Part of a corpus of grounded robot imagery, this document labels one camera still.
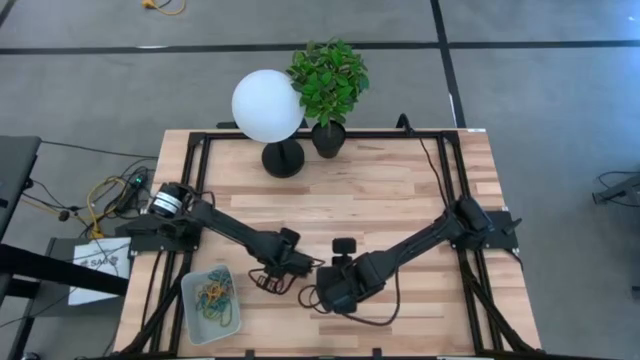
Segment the lamp base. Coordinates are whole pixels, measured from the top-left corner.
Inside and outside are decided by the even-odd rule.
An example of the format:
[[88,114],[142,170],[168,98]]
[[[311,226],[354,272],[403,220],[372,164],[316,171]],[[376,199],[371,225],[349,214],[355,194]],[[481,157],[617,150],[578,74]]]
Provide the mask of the lamp base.
[[262,150],[262,165],[273,177],[291,177],[304,165],[304,150],[293,139],[267,144]]

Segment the wooden tabletop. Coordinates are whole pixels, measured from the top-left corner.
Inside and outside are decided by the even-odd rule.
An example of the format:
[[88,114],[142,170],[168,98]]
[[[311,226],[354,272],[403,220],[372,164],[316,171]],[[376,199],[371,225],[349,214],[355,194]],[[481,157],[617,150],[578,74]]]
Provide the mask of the wooden tabletop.
[[[459,130],[473,196],[485,210],[501,209],[504,200],[489,139],[485,132]],[[188,130],[165,133],[154,188],[180,181]],[[331,241],[353,237],[358,253],[386,249],[429,225],[444,207],[436,178],[418,140],[347,139],[331,160],[316,153],[310,140],[299,141],[305,151],[304,168],[289,179],[269,176],[260,154],[263,144],[250,140],[213,141],[205,190],[216,195],[216,207],[258,230],[288,227],[302,238],[299,249],[330,261]],[[440,169],[433,140],[424,141]],[[457,178],[453,152],[448,150],[452,177]],[[197,164],[191,181],[195,181]],[[495,303],[512,327],[539,347],[529,298],[518,263],[502,250],[485,251]],[[142,311],[155,254],[136,258],[115,343],[128,345],[140,330]],[[162,263],[158,267],[149,314],[156,306]],[[301,308],[298,291],[315,281],[299,279],[283,296],[259,290],[247,271],[259,267],[243,247],[204,231],[192,270],[227,264],[234,276],[242,328],[228,338],[204,346],[189,342],[183,327],[180,356],[257,355],[370,355],[380,347],[385,355],[472,354],[473,347],[454,251],[442,244],[405,265],[400,271],[402,305],[396,321],[386,327],[362,325],[337,315],[320,315]],[[393,281],[358,307],[360,316],[383,320],[395,306]],[[490,348],[486,316],[478,306],[483,340]],[[174,309],[164,321],[161,349],[169,343]]]

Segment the plastic container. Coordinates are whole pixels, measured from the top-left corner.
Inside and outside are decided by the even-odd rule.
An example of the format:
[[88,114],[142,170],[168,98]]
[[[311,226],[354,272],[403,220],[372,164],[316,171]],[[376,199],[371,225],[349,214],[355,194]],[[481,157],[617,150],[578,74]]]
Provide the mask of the plastic container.
[[187,329],[189,330],[189,340],[193,345],[204,345],[233,335],[240,330],[242,324],[240,321],[240,306],[238,305],[236,285],[233,281],[231,271],[229,271],[229,274],[231,275],[234,294],[231,298],[231,310],[233,311],[231,323],[223,327],[219,321],[206,319],[202,316],[201,311],[196,310],[197,293],[202,289],[202,285],[210,282],[208,275],[215,270],[229,271],[229,268],[227,265],[220,264],[209,271],[188,273],[182,278],[182,303],[184,304]]

